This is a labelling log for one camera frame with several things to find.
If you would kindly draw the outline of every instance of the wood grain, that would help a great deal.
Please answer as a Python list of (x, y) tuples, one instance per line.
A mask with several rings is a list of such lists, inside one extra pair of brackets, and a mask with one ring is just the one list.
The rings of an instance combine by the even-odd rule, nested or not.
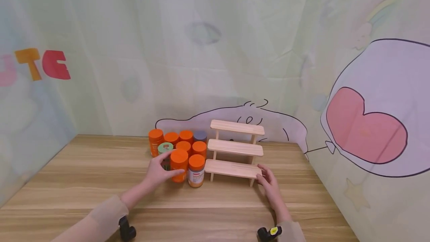
[[(307, 242), (358, 241), (296, 144), (260, 144), (264, 156), (256, 162), (274, 171)], [(138, 183), (150, 159), (146, 138), (77, 136), (0, 209), (0, 241), (50, 241)], [(209, 177), (198, 189), (167, 182), (145, 197), (129, 217), (135, 241), (257, 241), (258, 228), (273, 226), (260, 185)]]
[(249, 125), (246, 123), (239, 123), (239, 122), (233, 122), (233, 121), (212, 120), (211, 121), (211, 128), (212, 129), (218, 129), (218, 130), (224, 130), (224, 131), (241, 132), (241, 133), (246, 133), (246, 134), (259, 135), (259, 136), (264, 135), (263, 126)]
[(209, 139), (208, 149), (216, 152), (228, 152), (238, 155), (263, 156), (263, 147), (257, 144), (249, 144), (220, 139)]
[(221, 174), (234, 177), (246, 177), (256, 179), (257, 174), (261, 175), (261, 169), (256, 165), (247, 165), (243, 163), (227, 162), (220, 160), (206, 160), (205, 171), (207, 173)]

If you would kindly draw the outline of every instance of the green bottle cap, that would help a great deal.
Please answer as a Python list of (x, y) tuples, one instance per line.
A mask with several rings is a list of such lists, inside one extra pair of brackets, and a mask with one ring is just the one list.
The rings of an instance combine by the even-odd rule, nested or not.
[(169, 152), (173, 150), (173, 144), (170, 142), (164, 142), (159, 144), (158, 146), (158, 154), (162, 154), (163, 152)]

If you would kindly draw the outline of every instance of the red letter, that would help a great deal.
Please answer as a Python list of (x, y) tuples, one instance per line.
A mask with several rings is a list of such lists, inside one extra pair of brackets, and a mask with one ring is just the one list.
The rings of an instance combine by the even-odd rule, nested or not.
[(5, 55), (2, 59), (5, 70), (0, 72), (0, 87), (11, 86), (16, 81), (16, 68), (12, 55)]
[(37, 66), (34, 61), (40, 59), (39, 51), (36, 48), (29, 48), (25, 50), (17, 50), (15, 52), (16, 60), (18, 63), (27, 63), (29, 72), (34, 81), (40, 81), (42, 77), (37, 70)]
[(47, 50), (43, 55), (42, 67), (45, 73), (51, 78), (59, 80), (70, 80), (70, 74), (65, 64), (57, 61), (65, 61), (64, 52), (59, 50)]

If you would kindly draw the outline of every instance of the left hand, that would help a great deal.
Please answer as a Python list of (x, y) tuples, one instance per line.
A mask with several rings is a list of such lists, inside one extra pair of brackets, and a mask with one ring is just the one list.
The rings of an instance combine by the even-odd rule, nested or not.
[(147, 186), (149, 186), (152, 190), (157, 188), (166, 180), (185, 172), (184, 169), (166, 171), (162, 168), (161, 163), (170, 157), (170, 154), (172, 154), (172, 151), (158, 155), (149, 161), (148, 170), (146, 171), (146, 177), (144, 178), (143, 183), (147, 184)]

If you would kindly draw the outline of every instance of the beige sleeve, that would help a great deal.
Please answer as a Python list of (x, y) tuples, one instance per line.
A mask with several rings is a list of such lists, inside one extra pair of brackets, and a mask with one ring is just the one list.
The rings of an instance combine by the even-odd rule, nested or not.
[(113, 196), (52, 242), (105, 242), (118, 230), (119, 220), (126, 215), (127, 207), (118, 196)]
[(282, 233), (278, 236), (278, 242), (306, 242), (302, 228), (298, 222), (284, 221), (278, 224)]

